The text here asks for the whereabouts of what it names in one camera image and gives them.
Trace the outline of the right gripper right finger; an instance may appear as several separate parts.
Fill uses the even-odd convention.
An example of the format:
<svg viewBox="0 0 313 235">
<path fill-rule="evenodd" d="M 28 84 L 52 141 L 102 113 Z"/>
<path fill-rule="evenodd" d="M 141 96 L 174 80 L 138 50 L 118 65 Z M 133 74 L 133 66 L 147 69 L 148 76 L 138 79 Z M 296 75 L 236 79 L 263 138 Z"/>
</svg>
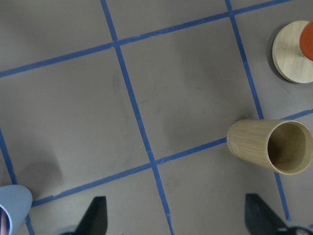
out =
<svg viewBox="0 0 313 235">
<path fill-rule="evenodd" d="M 256 193 L 245 195 L 245 226 L 251 235 L 288 235 L 285 222 Z"/>
</svg>

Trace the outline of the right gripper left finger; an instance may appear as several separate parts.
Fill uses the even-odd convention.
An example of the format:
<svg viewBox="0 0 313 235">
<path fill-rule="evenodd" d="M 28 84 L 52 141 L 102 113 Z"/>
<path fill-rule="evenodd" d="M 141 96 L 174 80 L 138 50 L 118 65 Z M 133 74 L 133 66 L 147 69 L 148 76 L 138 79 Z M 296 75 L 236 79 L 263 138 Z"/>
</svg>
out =
<svg viewBox="0 0 313 235">
<path fill-rule="evenodd" d="M 94 197 L 75 235 L 105 235 L 108 229 L 107 201 L 105 196 Z"/>
</svg>

